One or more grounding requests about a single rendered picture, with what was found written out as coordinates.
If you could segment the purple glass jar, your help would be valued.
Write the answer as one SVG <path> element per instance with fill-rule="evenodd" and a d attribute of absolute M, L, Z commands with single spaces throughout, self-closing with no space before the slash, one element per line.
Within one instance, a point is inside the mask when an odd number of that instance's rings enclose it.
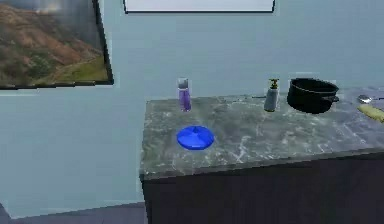
<path fill-rule="evenodd" d="M 190 92 L 187 78 L 178 79 L 179 103 L 182 111 L 191 110 Z"/>

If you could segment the yellow corn cob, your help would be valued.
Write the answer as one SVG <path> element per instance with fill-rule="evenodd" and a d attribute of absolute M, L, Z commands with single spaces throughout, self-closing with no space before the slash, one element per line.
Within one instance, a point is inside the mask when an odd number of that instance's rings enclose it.
<path fill-rule="evenodd" d="M 361 104 L 357 107 L 357 109 L 368 116 L 369 118 L 376 120 L 378 122 L 384 123 L 384 111 L 373 107 L 369 104 Z"/>

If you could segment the grey spray bottle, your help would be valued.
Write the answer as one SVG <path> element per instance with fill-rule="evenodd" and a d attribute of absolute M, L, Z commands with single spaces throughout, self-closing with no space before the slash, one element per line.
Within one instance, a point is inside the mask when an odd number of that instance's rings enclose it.
<path fill-rule="evenodd" d="M 279 96 L 278 89 L 278 79 L 270 80 L 270 88 L 267 91 L 265 102 L 264 102 L 264 110 L 267 112 L 274 112 L 277 107 Z"/>

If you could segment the white framed picture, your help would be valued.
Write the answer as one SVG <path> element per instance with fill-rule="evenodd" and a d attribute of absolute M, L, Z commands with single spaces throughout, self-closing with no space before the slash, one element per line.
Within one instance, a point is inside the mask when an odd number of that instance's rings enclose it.
<path fill-rule="evenodd" d="M 126 13 L 259 12 L 272 13 L 276 0 L 122 0 Z"/>

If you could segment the black pot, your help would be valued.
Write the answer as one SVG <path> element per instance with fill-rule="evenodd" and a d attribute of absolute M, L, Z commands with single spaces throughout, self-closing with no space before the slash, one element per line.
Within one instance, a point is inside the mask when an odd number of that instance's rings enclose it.
<path fill-rule="evenodd" d="M 314 78 L 294 78 L 290 81 L 287 103 L 294 109 L 320 114 L 339 101 L 339 88 L 328 81 Z"/>

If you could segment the blue round lid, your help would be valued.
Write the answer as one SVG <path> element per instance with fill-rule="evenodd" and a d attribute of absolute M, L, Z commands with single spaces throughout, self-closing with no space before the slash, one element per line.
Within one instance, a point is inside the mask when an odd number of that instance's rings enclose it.
<path fill-rule="evenodd" d="M 188 150 L 204 150 L 209 148 L 214 140 L 214 134 L 204 126 L 187 126 L 181 129 L 176 140 L 180 146 Z"/>

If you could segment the dark cabinet with marble top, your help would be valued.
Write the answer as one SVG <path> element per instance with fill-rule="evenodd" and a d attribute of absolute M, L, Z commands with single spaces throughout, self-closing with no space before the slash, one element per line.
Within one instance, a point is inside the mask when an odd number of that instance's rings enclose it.
<path fill-rule="evenodd" d="M 264 111 L 256 96 L 146 104 L 140 179 L 149 224 L 384 224 L 384 124 L 357 97 L 384 109 L 384 87 L 340 91 L 326 113 Z M 204 126 L 204 150 L 177 133 Z"/>

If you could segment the framed landscape picture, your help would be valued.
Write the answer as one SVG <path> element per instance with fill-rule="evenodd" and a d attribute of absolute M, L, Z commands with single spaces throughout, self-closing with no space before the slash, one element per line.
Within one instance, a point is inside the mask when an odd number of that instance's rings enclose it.
<path fill-rule="evenodd" d="M 100 0 L 0 0 L 0 90 L 112 85 Z"/>

